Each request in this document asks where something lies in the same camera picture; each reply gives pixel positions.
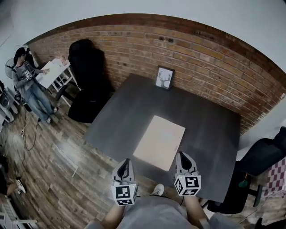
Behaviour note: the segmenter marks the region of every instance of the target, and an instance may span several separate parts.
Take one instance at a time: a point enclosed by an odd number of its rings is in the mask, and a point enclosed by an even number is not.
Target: checkered cloth
[[[271,167],[268,172],[267,185],[263,187],[262,196],[284,197],[286,195],[286,157]]]

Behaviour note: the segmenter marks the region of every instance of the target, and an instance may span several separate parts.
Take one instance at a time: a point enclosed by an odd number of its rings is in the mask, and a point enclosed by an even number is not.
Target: brick wall
[[[252,46],[215,28],[149,14],[90,18],[51,30],[28,44],[42,62],[68,57],[71,43],[91,39],[104,51],[115,88],[132,73],[155,78],[175,69],[173,85],[241,114],[241,133],[265,116],[285,92],[285,73]]]

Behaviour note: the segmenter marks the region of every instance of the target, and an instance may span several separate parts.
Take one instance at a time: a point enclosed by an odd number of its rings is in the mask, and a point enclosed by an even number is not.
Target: sneaker
[[[56,113],[59,110],[58,107],[54,107],[54,113]]]
[[[151,195],[162,195],[164,193],[164,189],[165,187],[163,184],[157,184]]]
[[[25,188],[24,188],[24,186],[23,186],[23,184],[22,184],[22,182],[21,182],[21,178],[20,178],[20,177],[17,177],[17,178],[16,178],[16,184],[17,184],[18,189],[19,189],[20,191],[26,193],[26,190],[25,190]]]

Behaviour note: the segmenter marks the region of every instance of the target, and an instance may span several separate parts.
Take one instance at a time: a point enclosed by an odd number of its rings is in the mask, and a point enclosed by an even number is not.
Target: green object
[[[244,180],[238,184],[238,187],[245,188],[247,186],[247,184],[248,184],[248,182],[246,180]]]

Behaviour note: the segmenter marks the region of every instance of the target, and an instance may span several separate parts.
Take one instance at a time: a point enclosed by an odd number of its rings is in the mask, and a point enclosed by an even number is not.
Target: electric fan
[[[5,64],[5,73],[10,79],[12,79],[12,70],[13,70],[14,66],[15,65],[14,65],[13,59],[9,59],[7,61],[7,63]]]

